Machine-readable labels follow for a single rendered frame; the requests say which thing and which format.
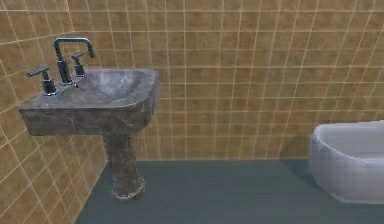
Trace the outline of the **white bathtub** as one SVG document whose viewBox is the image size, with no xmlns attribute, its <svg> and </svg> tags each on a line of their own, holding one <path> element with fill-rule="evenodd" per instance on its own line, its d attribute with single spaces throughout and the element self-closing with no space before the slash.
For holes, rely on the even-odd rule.
<svg viewBox="0 0 384 224">
<path fill-rule="evenodd" d="M 315 183 L 334 199 L 384 204 L 384 120 L 316 126 L 308 162 Z"/>
</svg>

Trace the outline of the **dark metal faucet spout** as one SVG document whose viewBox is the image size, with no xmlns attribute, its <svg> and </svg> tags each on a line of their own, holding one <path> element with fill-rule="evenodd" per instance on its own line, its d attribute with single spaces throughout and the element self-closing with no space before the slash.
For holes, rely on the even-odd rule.
<svg viewBox="0 0 384 224">
<path fill-rule="evenodd" d="M 86 37 L 63 36 L 63 37 L 57 37 L 55 39 L 55 41 L 54 41 L 54 49 L 55 49 L 55 53 L 56 53 L 56 57 L 57 57 L 56 64 L 58 66 L 58 70 L 59 70 L 60 77 L 61 77 L 61 80 L 62 80 L 62 85 L 66 86 L 66 85 L 72 85 L 73 81 L 72 81 L 72 79 L 70 77 L 70 73 L 69 73 L 69 70 L 68 70 L 67 62 L 65 61 L 65 59 L 63 57 L 63 54 L 61 53 L 60 44 L 62 42 L 64 42 L 64 43 L 79 43 L 79 42 L 83 42 L 83 43 L 85 43 L 87 45 L 89 56 L 91 58 L 94 58 L 95 55 L 94 55 L 92 43 Z"/>
</svg>

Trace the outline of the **grey stone pedestal sink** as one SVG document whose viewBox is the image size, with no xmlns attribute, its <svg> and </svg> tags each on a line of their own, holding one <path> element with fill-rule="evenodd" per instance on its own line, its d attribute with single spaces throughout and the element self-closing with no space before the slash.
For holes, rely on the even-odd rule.
<svg viewBox="0 0 384 224">
<path fill-rule="evenodd" d="M 112 195 L 128 201 L 145 189 L 132 138 L 151 122 L 160 95 L 154 70 L 88 69 L 73 85 L 36 96 L 19 112 L 32 136 L 101 136 L 112 168 Z"/>
</svg>

